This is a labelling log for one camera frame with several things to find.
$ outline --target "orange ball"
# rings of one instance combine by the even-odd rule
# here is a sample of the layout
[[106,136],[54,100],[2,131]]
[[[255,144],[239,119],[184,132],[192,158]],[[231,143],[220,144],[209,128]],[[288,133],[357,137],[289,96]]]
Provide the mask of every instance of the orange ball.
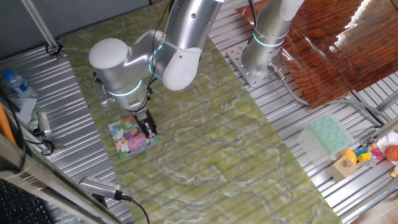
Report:
[[384,153],[385,153],[387,159],[389,159],[390,161],[398,161],[398,146],[397,145],[387,146]]

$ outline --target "green marble surface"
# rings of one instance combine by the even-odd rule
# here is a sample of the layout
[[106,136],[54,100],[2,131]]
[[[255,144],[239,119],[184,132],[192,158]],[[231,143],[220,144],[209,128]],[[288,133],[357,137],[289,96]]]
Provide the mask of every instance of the green marble surface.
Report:
[[[119,158],[107,125],[129,114],[115,103],[100,105],[88,52],[108,37],[132,45],[155,29],[164,7],[62,38],[123,190],[145,207],[151,223],[340,223],[210,39],[189,87],[170,91],[153,84],[149,108],[159,143]],[[136,223],[146,223],[142,211],[128,204]]]

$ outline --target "wooden board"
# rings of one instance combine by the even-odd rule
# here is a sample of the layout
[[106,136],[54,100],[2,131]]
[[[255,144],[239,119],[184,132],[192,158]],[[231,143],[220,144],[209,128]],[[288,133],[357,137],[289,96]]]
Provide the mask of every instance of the wooden board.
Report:
[[[256,3],[257,13],[266,1]],[[249,6],[237,9],[252,21]],[[398,11],[390,0],[306,0],[282,54],[312,108],[398,70]]]

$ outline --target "picture book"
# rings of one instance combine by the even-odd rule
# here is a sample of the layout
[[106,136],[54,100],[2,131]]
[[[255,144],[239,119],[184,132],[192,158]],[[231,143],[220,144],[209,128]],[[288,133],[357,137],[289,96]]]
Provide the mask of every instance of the picture book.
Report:
[[157,137],[147,139],[132,116],[109,124],[108,128],[120,158],[142,152],[159,142]]

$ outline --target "toy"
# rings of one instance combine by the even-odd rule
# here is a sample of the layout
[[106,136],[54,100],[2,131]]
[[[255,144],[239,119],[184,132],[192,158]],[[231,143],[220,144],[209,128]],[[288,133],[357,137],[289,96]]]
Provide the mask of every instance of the toy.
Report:
[[372,157],[372,155],[369,152],[367,152],[367,153],[364,153],[364,154],[361,154],[360,156],[358,156],[358,161],[365,162],[366,160],[370,159],[371,157]]
[[360,156],[360,155],[362,155],[362,154],[364,154],[364,153],[367,153],[367,152],[369,152],[368,149],[366,149],[366,148],[361,148],[361,149],[358,149],[357,151],[355,151],[355,155],[356,155],[356,157],[358,157],[358,156]]
[[356,165],[356,155],[351,149],[345,149],[343,151],[343,156],[346,156],[354,165]]
[[384,153],[385,153],[387,159],[389,159],[390,161],[398,161],[398,146],[397,145],[387,146]]
[[398,166],[395,166],[394,170],[390,174],[391,177],[395,178],[398,175]]
[[373,160],[379,161],[383,158],[383,154],[376,143],[373,143],[370,146],[368,146],[368,150],[371,152]]
[[356,170],[350,159],[346,156],[338,159],[333,165],[327,168],[327,172],[337,181],[340,182],[351,175]]
[[373,144],[371,144],[370,146],[368,146],[368,149],[369,149],[370,151],[372,151],[373,149],[377,149],[377,148],[378,148],[378,146],[377,146],[376,143],[373,143]]

